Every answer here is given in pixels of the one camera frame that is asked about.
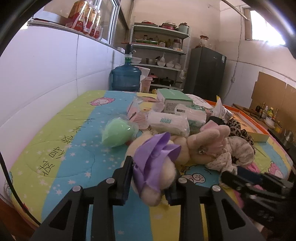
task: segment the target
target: cartoon character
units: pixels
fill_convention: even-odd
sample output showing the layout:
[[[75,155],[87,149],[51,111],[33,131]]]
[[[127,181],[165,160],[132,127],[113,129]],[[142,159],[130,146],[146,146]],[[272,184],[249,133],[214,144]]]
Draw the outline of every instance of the cartoon character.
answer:
[[[205,182],[205,177],[199,173],[195,173],[193,175],[187,174],[187,175],[182,175],[182,177],[187,178],[188,180],[195,183],[204,183]]]
[[[13,179],[12,179],[12,173],[11,172],[9,172],[9,177],[10,177],[11,183],[13,184]],[[9,187],[7,181],[5,181],[4,190],[6,191],[7,195],[11,198],[11,190],[10,190],[10,187]]]
[[[268,171],[270,174],[275,175],[276,177],[284,178],[284,175],[282,174],[281,170],[273,161],[271,161],[271,165],[270,168],[268,168]]]
[[[93,100],[92,102],[90,102],[88,104],[98,106],[98,105],[108,104],[108,103],[111,103],[113,101],[115,101],[115,99],[102,97],[102,98],[95,99],[95,100]]]
[[[209,170],[204,165],[194,165],[185,167],[182,171],[186,179],[194,182],[196,185],[211,187],[212,185],[219,184],[219,172],[215,170]]]

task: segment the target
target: metal shelving unit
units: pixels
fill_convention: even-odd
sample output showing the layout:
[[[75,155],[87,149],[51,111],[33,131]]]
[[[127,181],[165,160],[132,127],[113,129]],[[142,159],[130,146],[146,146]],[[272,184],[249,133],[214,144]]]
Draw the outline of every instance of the metal shelving unit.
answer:
[[[161,68],[161,69],[170,69],[170,70],[175,70],[175,71],[182,71],[181,69],[174,69],[174,68],[169,68],[169,67],[163,67],[163,66],[158,66],[158,65],[152,65],[152,64],[131,64],[131,65],[139,65],[139,66],[146,66],[146,67],[154,67],[154,68]]]
[[[134,43],[133,42],[133,35],[135,32],[144,32],[144,33],[153,33],[153,34],[161,34],[164,36],[169,36],[169,37],[174,37],[182,40],[182,45],[181,49],[183,51],[175,50],[172,48],[166,48],[166,47],[161,47],[158,45],[149,45],[149,44],[140,44],[140,43]],[[171,30],[171,29],[166,29],[166,28],[161,28],[157,26],[150,26],[150,25],[139,25],[139,24],[134,24],[131,29],[131,36],[130,36],[130,44],[133,45],[134,49],[145,49],[145,50],[153,50],[153,51],[158,51],[158,52],[166,52],[170,54],[176,54],[178,55],[178,63],[180,63],[180,59],[182,55],[185,55],[185,61],[187,61],[187,56],[188,56],[188,50],[189,50],[189,43],[188,47],[186,49],[183,49],[183,40],[189,38],[189,43],[190,43],[190,34],[182,33],[176,30]],[[176,77],[175,81],[177,81],[178,78],[178,73],[182,71],[181,69],[174,69],[174,68],[168,68],[168,67],[162,67],[158,65],[150,65],[150,64],[133,64],[133,65],[138,65],[138,66],[145,66],[148,68],[161,68],[161,69],[166,69],[166,70],[174,70],[176,71]],[[158,84],[151,84],[151,86],[155,87],[162,87],[162,88],[170,88],[170,89],[180,89],[175,86],[166,86],[166,85],[158,85]]]

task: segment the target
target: blue water bottle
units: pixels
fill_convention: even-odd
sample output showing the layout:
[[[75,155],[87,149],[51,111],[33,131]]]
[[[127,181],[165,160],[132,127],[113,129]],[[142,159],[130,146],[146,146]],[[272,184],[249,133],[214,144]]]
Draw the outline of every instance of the blue water bottle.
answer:
[[[133,46],[126,45],[125,64],[112,70],[112,89],[116,91],[138,92],[140,89],[141,70],[131,65]]]

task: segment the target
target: shelf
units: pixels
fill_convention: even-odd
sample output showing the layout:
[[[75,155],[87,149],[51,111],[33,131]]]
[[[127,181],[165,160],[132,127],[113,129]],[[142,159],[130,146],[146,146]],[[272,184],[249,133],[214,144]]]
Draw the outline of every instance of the shelf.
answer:
[[[167,85],[158,85],[158,84],[150,84],[151,86],[156,86],[156,87],[163,87],[163,88],[169,88],[169,89],[173,89],[173,90],[178,90],[180,88],[177,87],[173,87],[173,86],[167,86]]]
[[[150,50],[162,51],[166,53],[173,53],[173,54],[179,54],[179,55],[186,54],[184,51],[178,51],[170,48],[160,47],[157,45],[146,45],[146,44],[132,44],[132,45],[134,48],[138,48],[138,49],[150,49]]]
[[[182,71],[181,69],[168,68],[168,67],[152,65],[152,64],[132,64],[132,65],[139,65],[139,66],[147,66],[147,67],[155,67],[155,68],[161,68],[161,69],[170,69],[170,70],[175,70],[175,71]]]
[[[162,35],[172,36],[179,39],[185,39],[189,37],[189,35],[186,33],[182,33],[176,30],[170,30],[166,28],[155,27],[155,26],[134,25],[133,29],[136,32],[149,32],[149,33],[155,33],[155,34],[162,34]]]

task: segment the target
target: colorful tablecloth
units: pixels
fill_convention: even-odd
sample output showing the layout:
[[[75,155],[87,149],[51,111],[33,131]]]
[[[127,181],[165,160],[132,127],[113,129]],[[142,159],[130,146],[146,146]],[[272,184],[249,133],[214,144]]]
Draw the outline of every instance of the colorful tablecloth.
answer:
[[[106,148],[101,144],[101,133],[107,121],[126,115],[135,95],[119,91],[84,93],[55,115],[21,153],[10,176],[22,202],[40,222],[72,187],[95,186],[120,167],[127,146]],[[275,140],[269,138],[255,146],[258,151],[253,170],[288,176],[291,159]],[[180,171],[197,185],[218,184],[219,173],[203,165],[188,163]],[[7,185],[5,188],[15,207],[26,216]],[[239,203],[235,191],[226,192]],[[117,241],[177,241],[179,223],[179,206],[171,207],[163,200],[158,207],[148,207],[132,189],[126,205],[114,207]]]

